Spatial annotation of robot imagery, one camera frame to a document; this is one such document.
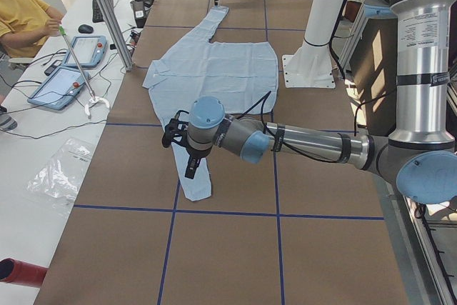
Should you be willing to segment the light blue button shirt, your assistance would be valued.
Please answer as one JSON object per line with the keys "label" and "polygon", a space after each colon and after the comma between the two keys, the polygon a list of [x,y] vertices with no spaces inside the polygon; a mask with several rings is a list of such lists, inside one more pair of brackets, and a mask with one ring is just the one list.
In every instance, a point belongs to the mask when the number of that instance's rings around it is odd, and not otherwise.
{"label": "light blue button shirt", "polygon": [[[212,43],[219,24],[229,8],[211,8],[204,19],[179,39],[159,60],[151,62],[143,86],[163,130],[178,110],[190,114],[194,102],[204,96],[220,101],[224,113],[242,116],[263,131],[261,124],[247,118],[249,114],[269,112],[278,91],[278,61],[268,42]],[[182,121],[189,121],[182,113]],[[185,147],[172,143],[177,172],[184,195],[191,201],[210,197],[211,181],[202,159],[195,177],[187,179],[185,170],[189,154]]]}

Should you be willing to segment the metal reacher grabber tool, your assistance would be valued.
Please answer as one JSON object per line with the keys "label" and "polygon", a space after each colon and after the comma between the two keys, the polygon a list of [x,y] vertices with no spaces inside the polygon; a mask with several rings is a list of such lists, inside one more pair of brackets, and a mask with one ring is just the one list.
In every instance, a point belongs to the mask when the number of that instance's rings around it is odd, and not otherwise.
{"label": "metal reacher grabber tool", "polygon": [[82,66],[81,66],[79,60],[77,59],[74,49],[72,48],[72,45],[71,45],[62,25],[59,26],[59,33],[64,38],[64,41],[66,42],[70,55],[73,57],[75,64],[77,66],[77,69],[79,70],[81,76],[84,79],[85,85],[86,85],[87,89],[89,90],[90,99],[88,100],[88,103],[84,105],[84,112],[87,115],[87,117],[89,119],[91,119],[90,106],[92,104],[103,103],[107,109],[110,109],[110,103],[107,99],[95,95],[95,91],[91,87],[91,85],[89,83],[89,79],[86,77],[85,71],[82,69]]}

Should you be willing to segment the clear plastic bag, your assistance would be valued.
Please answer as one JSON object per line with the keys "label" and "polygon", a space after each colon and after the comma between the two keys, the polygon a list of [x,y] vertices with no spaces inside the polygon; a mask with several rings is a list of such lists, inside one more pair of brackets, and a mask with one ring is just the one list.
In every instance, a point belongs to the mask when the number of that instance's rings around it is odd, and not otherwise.
{"label": "clear plastic bag", "polygon": [[28,182],[25,191],[27,199],[68,216],[94,152],[93,144],[68,139]]}

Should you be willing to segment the black computer mouse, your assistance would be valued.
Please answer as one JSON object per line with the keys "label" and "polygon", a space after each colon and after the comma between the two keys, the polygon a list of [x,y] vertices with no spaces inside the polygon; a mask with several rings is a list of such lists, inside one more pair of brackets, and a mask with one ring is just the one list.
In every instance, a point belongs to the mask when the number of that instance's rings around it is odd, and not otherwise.
{"label": "black computer mouse", "polygon": [[78,27],[78,32],[80,34],[92,34],[94,32],[94,28],[88,24],[82,24]]}

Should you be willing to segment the upper blue teach pendant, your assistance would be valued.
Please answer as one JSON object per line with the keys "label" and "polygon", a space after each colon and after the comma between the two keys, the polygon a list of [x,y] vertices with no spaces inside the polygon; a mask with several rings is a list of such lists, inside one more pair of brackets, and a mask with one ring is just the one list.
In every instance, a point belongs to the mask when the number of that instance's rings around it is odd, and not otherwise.
{"label": "upper blue teach pendant", "polygon": [[94,69],[99,65],[105,55],[106,45],[107,40],[103,35],[79,35],[69,41],[83,69]]}

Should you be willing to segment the blue teach pendant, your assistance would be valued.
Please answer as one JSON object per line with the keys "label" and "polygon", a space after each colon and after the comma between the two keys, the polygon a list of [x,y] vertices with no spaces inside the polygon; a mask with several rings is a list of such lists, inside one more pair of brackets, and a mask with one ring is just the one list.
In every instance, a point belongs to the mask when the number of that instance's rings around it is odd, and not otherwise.
{"label": "blue teach pendant", "polygon": [[83,69],[94,69],[99,65],[105,55],[106,45],[107,40],[103,35],[79,35],[69,41]]}
{"label": "blue teach pendant", "polygon": [[30,104],[62,110],[78,95],[85,79],[78,69],[60,66],[28,97]]}

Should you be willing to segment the lower blue teach pendant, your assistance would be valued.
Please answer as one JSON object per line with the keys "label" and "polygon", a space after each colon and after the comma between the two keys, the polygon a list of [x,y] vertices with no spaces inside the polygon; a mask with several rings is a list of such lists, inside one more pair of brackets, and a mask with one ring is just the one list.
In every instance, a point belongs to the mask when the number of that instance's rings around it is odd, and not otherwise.
{"label": "lower blue teach pendant", "polygon": [[62,110],[78,95],[85,79],[78,69],[60,66],[28,97],[30,104]]}

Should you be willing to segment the person in yellow shirt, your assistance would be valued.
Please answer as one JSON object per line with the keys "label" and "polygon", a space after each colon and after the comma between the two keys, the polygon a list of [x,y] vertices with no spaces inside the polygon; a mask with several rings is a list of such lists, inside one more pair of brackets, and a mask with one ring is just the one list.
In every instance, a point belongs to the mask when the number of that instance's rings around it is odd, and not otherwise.
{"label": "person in yellow shirt", "polygon": [[34,58],[63,17],[43,0],[1,0],[1,47],[11,58]]}

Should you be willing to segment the red cylinder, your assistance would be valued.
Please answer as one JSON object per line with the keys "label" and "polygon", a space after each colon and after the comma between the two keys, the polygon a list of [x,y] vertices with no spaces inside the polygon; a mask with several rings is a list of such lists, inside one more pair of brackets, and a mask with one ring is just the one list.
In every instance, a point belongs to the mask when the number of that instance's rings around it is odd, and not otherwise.
{"label": "red cylinder", "polygon": [[47,271],[43,266],[7,258],[1,261],[1,282],[40,288]]}

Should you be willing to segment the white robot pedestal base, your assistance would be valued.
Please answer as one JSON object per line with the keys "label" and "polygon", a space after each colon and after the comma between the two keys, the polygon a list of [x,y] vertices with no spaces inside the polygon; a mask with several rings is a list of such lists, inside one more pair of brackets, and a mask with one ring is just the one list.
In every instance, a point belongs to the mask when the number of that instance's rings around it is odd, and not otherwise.
{"label": "white robot pedestal base", "polygon": [[336,87],[330,43],[345,0],[313,0],[303,43],[293,55],[282,56],[287,88]]}

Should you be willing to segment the aluminium frame post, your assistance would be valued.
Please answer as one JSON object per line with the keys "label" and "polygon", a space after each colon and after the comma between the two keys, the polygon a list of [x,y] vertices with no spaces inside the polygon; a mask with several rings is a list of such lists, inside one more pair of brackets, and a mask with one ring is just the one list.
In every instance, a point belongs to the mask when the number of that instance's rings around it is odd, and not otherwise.
{"label": "aluminium frame post", "polygon": [[121,57],[121,61],[124,65],[126,71],[130,71],[133,68],[133,61],[129,50],[127,49],[126,43],[124,41],[121,28],[115,16],[114,8],[111,5],[109,0],[96,0],[101,12],[104,17],[105,24],[109,30],[111,38],[116,46],[116,49]]}

